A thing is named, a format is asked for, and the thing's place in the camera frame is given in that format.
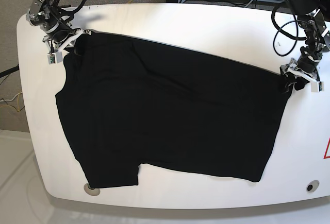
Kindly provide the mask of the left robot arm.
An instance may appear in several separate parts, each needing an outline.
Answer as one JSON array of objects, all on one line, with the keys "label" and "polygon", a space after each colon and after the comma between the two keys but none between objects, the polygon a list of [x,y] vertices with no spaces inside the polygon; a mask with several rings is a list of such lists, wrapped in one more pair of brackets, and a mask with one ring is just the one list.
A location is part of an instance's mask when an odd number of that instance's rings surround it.
[{"label": "left robot arm", "polygon": [[[303,29],[304,37],[292,35],[279,26],[275,15],[280,7],[286,6],[293,15],[296,29]],[[300,48],[298,59],[292,58],[289,63],[280,66],[280,85],[282,93],[291,88],[299,91],[310,84],[313,92],[324,91],[324,83],[320,80],[318,64],[323,53],[329,51],[329,0],[283,0],[277,4],[271,13],[271,21],[277,33],[292,39],[294,42],[303,41],[305,46]]]}]

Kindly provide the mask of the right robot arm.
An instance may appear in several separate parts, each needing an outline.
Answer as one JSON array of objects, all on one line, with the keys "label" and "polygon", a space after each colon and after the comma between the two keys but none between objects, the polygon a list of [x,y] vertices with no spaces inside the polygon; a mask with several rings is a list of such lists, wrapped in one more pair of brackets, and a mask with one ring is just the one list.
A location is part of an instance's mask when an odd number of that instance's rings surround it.
[{"label": "right robot arm", "polygon": [[33,0],[26,14],[26,19],[32,26],[39,26],[45,32],[43,43],[48,49],[50,64],[58,63],[63,59],[62,52],[73,48],[76,40],[84,34],[91,35],[88,29],[72,28],[71,21],[80,11],[87,0],[72,11],[59,6],[60,0]]}]

